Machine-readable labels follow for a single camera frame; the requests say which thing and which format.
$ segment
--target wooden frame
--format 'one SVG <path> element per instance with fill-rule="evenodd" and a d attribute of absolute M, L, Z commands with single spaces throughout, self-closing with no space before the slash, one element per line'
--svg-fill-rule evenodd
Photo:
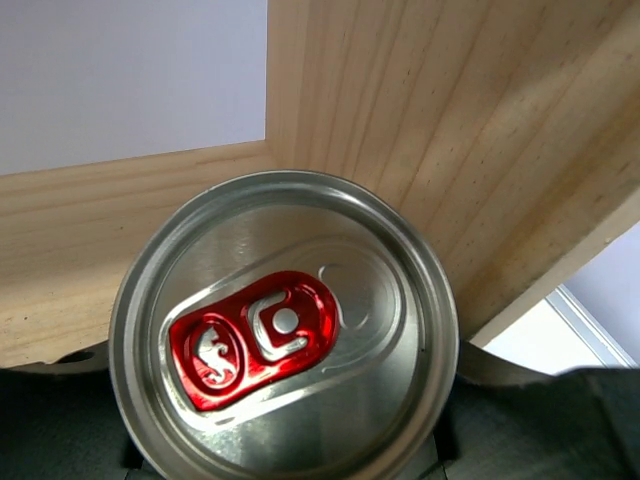
<path fill-rule="evenodd" d="M 271 0 L 265 141 L 0 177 L 0 366 L 104 340 L 127 266 L 235 175 L 340 174 L 419 228 L 462 332 L 640 218 L 640 3 Z"/>

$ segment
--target aluminum can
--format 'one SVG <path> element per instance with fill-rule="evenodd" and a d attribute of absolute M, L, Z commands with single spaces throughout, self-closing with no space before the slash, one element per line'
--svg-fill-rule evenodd
<path fill-rule="evenodd" d="M 126 275 L 109 361 L 126 426 L 169 479 L 397 478 L 458 353 L 420 235 L 346 180 L 272 171 L 181 207 Z"/>

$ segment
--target red pull tab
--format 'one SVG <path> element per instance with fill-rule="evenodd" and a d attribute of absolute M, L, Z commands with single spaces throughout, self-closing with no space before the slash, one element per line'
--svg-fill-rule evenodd
<path fill-rule="evenodd" d="M 302 272 L 278 272 L 177 319 L 169 328 L 182 386 L 199 411 L 319 363 L 338 337 L 331 291 Z"/>

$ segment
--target can rim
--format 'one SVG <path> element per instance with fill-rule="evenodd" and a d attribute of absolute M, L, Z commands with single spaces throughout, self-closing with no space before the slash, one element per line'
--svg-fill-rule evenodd
<path fill-rule="evenodd" d="M 197 211 L 197 208 L 200 208 L 198 204 L 214 193 L 241 187 L 247 183 L 253 184 L 256 181 L 287 181 L 297 184 L 318 184 L 318 182 L 321 182 L 323 186 L 329 185 L 335 191 L 343 191 L 357 198 L 363 202 L 363 205 L 366 203 L 372 212 L 375 212 L 394 228 L 399 238 L 403 238 L 410 245 L 411 251 L 408 254 L 412 263 L 412 274 L 420 281 L 420 287 L 425 287 L 425 290 L 431 291 L 437 299 L 437 304 L 433 306 L 437 315 L 435 321 L 431 322 L 430 350 L 428 352 L 430 357 L 429 361 L 426 362 L 428 365 L 425 367 L 426 380 L 420 395 L 414 395 L 419 397 L 415 399 L 414 403 L 416 405 L 412 405 L 414 407 L 412 408 L 413 416 L 421 421 L 405 422 L 400 433 L 385 442 L 384 448 L 377 448 L 377 451 L 372 455 L 373 458 L 367 458 L 368 461 L 364 465 L 353 468 L 349 473 L 350 478 L 389 478 L 399 473 L 399 470 L 415 454 L 428 433 L 432 431 L 449 396 L 458 358 L 458 323 L 453 293 L 444 269 L 432 248 L 404 218 L 379 197 L 363 187 L 324 173 L 275 170 L 237 177 L 211 187 L 189 200 L 151 237 L 131 264 L 120 285 L 109 329 L 109 370 L 118 408 L 127 430 L 134 443 L 155 469 L 167 478 L 174 478 L 177 471 L 171 470 L 166 464 L 160 465 L 157 461 L 166 452 L 159 451 L 157 445 L 155 445 L 156 439 L 150 438 L 150 432 L 145 432 L 146 427 L 141 419 L 141 415 L 146 414 L 148 416 L 147 420 L 153 422 L 151 413 L 141 412 L 139 408 L 143 390 L 139 385 L 136 385 L 136 380 L 139 380 L 136 371 L 139 369 L 132 358 L 132 349 L 126 348 L 126 340 L 133 342 L 133 330 L 135 330 L 135 325 L 131 325 L 131 321 L 127 321 L 130 316 L 129 302 L 132 297 L 141 296 L 139 285 L 144 284 L 145 281 L 147 284 L 151 281 L 150 278 L 139 278 L 140 274 L 143 273 L 149 258 L 162 239 L 174 231 L 176 226 L 180 225 L 188 216 L 185 214 Z M 135 284 L 135 288 L 133 288 L 135 295 L 128 295 L 132 290 L 132 283 Z M 417 294 L 420 297 L 420 303 L 425 304 L 428 300 L 425 298 L 427 292 L 417 290 Z M 156 434 L 162 436 L 162 428 L 157 426 L 156 429 L 158 430 Z M 172 449 L 174 452 L 180 451 L 178 446 L 171 444 L 169 438 L 163 436 L 163 439 L 170 450 Z M 230 465 L 229 467 L 217 466 L 225 470 L 230 467 Z M 206 474 L 204 471 L 202 473 L 202 478 L 216 478 L 211 474 Z"/>

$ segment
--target beverage can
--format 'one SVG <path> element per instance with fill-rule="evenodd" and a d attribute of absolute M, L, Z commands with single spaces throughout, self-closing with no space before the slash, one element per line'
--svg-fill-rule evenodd
<path fill-rule="evenodd" d="M 420 235 L 351 182 L 287 170 L 181 207 L 123 280 L 109 336 L 121 414 L 169 479 L 394 478 L 457 353 Z"/>

